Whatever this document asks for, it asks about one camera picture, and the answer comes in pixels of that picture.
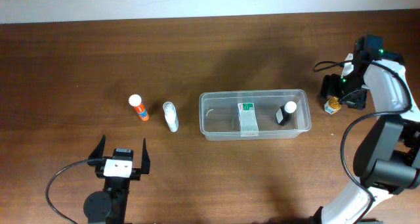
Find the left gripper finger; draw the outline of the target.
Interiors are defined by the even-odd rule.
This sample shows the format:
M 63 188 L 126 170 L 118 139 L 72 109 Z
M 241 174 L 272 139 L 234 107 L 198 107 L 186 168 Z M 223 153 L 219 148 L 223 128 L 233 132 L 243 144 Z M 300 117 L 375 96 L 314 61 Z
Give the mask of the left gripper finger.
M 105 163 L 103 157 L 106 136 L 103 135 L 95 149 L 90 153 L 87 164 L 91 167 L 101 167 Z
M 146 139 L 143 139 L 140 173 L 142 175 L 148 175 L 150 173 L 150 166 L 151 166 L 151 161 L 150 161 L 150 157 L 149 157 L 147 147 L 146 147 Z

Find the small jar gold lid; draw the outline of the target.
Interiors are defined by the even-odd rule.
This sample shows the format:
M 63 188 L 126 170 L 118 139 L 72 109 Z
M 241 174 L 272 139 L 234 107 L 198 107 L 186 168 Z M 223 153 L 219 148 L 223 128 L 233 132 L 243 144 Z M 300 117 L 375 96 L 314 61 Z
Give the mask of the small jar gold lid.
M 324 110 L 328 114 L 334 114 L 341 109 L 341 104 L 337 97 L 330 97 L 327 102 L 324 104 Z

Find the white spray bottle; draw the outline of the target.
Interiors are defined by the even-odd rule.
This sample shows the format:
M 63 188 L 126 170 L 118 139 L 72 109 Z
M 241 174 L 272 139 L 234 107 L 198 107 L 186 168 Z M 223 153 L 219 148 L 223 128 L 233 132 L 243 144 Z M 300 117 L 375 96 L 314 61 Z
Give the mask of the white spray bottle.
M 177 132 L 179 128 L 179 120 L 175 105 L 172 102 L 165 102 L 163 104 L 163 111 L 169 130 L 173 133 Z

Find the orange tube white cap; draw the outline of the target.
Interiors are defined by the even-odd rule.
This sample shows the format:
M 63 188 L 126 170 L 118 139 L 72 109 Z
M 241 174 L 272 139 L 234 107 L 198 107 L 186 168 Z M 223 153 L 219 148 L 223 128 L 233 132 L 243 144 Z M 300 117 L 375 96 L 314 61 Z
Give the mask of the orange tube white cap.
M 142 121 L 147 121 L 149 119 L 149 114 L 142 103 L 142 97 L 140 95 L 131 95 L 129 97 L 129 104 L 134 108 Z

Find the dark bottle white cap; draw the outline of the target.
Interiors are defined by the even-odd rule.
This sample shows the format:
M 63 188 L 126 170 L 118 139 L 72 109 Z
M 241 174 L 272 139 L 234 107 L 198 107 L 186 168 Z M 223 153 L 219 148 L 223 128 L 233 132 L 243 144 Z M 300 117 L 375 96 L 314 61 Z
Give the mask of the dark bottle white cap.
M 276 112 L 277 123 L 281 126 L 287 125 L 291 121 L 291 116 L 297 109 L 297 104 L 293 101 L 289 101 L 282 105 Z

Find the white green medicine box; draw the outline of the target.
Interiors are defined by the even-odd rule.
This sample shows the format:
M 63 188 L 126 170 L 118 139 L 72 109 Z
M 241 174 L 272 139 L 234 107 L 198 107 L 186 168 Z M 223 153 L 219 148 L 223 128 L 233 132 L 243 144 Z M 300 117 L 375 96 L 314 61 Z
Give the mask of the white green medicine box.
M 253 103 L 238 103 L 238 118 L 241 137 L 256 137 L 259 135 L 259 127 Z

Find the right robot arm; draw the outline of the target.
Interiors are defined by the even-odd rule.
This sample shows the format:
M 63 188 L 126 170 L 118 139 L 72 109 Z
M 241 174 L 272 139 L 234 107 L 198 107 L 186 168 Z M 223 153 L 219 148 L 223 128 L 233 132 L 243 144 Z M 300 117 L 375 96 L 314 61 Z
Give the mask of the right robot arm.
M 324 76 L 322 98 L 361 110 L 371 95 L 375 112 L 357 118 L 343 133 L 340 159 L 350 181 L 334 201 L 309 217 L 309 223 L 368 223 L 366 214 L 378 204 L 419 186 L 419 107 L 404 64 L 400 53 L 384 50 L 382 37 L 366 35 L 338 64 L 341 74 Z M 357 123 L 369 118 L 377 121 L 358 146 L 349 169 L 346 139 Z

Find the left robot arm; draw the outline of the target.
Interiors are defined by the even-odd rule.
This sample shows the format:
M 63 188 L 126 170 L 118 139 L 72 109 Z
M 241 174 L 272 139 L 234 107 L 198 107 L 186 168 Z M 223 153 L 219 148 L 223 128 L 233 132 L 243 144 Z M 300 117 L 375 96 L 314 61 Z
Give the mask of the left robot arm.
M 83 212 L 89 223 L 124 223 L 130 182 L 149 174 L 150 157 L 144 141 L 141 166 L 135 168 L 133 150 L 116 148 L 111 156 L 104 156 L 105 142 L 103 136 L 88 157 L 88 165 L 94 167 L 99 179 L 104 180 L 104 187 L 85 199 Z

